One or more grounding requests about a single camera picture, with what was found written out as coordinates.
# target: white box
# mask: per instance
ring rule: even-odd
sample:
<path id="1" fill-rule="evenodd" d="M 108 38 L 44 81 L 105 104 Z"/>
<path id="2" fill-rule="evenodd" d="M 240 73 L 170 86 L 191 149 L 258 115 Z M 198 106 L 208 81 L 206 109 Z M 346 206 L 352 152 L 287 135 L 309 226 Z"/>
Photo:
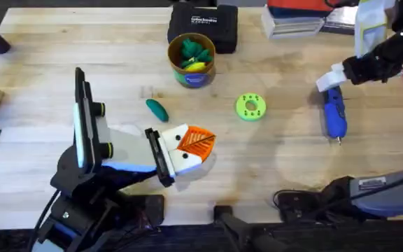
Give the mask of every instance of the white box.
<path id="1" fill-rule="evenodd" d="M 265 34 L 269 39 L 313 36 L 325 24 L 323 17 L 273 18 L 267 5 L 263 8 L 261 20 Z"/>

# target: green 3d printed ring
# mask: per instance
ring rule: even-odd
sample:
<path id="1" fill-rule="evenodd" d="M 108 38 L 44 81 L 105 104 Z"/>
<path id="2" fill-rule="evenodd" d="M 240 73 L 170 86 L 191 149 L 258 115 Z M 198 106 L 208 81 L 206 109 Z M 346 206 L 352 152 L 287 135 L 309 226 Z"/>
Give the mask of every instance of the green 3d printed ring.
<path id="1" fill-rule="evenodd" d="M 247 103 L 254 105 L 255 109 L 248 109 Z M 264 116 L 266 109 L 265 100 L 258 94 L 246 93 L 237 98 L 236 101 L 236 112 L 244 120 L 259 120 Z"/>

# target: green vegetable toy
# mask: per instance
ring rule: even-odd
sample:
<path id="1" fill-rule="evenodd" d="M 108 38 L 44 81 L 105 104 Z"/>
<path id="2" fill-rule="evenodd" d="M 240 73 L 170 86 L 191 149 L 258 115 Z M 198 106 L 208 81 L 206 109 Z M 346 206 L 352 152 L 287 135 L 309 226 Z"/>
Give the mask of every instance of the green vegetable toy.
<path id="1" fill-rule="evenodd" d="M 181 68 L 185 68 L 195 62 L 211 62 L 212 56 L 209 55 L 208 49 L 203 49 L 203 46 L 197 42 L 192 42 L 190 38 L 183 41 L 181 46 L 181 55 L 184 61 L 181 62 Z"/>
<path id="2" fill-rule="evenodd" d="M 167 122 L 169 121 L 169 115 L 167 115 L 166 110 L 164 107 L 158 102 L 155 101 L 154 99 L 147 99 L 146 100 L 147 107 L 150 108 L 152 113 L 158 117 L 162 122 Z"/>

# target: black bag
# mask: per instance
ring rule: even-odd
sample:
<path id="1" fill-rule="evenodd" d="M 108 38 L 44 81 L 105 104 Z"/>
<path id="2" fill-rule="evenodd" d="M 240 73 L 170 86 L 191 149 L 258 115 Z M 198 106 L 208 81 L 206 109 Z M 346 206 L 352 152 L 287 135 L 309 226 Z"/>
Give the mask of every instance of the black bag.
<path id="1" fill-rule="evenodd" d="M 237 45 L 237 7 L 219 5 L 217 9 L 195 8 L 189 3 L 175 3 L 167 40 L 184 33 L 207 36 L 217 53 L 233 53 Z"/>

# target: wooden tabletop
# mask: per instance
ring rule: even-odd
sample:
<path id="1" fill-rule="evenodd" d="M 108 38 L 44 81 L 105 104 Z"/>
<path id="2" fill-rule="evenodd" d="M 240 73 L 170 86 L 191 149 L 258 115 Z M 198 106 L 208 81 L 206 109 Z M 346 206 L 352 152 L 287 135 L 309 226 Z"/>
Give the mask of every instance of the wooden tabletop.
<path id="1" fill-rule="evenodd" d="M 71 145 L 74 69 L 81 67 L 111 127 L 141 134 L 182 123 L 217 134 L 204 169 L 163 189 L 157 178 L 127 189 L 162 193 L 164 224 L 212 221 L 231 204 L 248 222 L 278 221 L 271 195 L 321 189 L 340 176 L 403 169 L 403 80 L 343 85 L 348 134 L 341 146 L 323 135 L 315 80 L 353 54 L 353 37 L 319 34 L 269 41 L 260 8 L 239 9 L 239 44 L 217 55 L 217 76 L 189 90 L 167 62 L 170 8 L 12 8 L 0 32 L 13 45 L 0 55 L 0 228 L 32 228 L 54 188 L 59 156 Z M 255 92 L 267 114 L 246 122 L 236 98 Z M 169 113 L 161 123 L 147 108 L 154 97 Z"/>

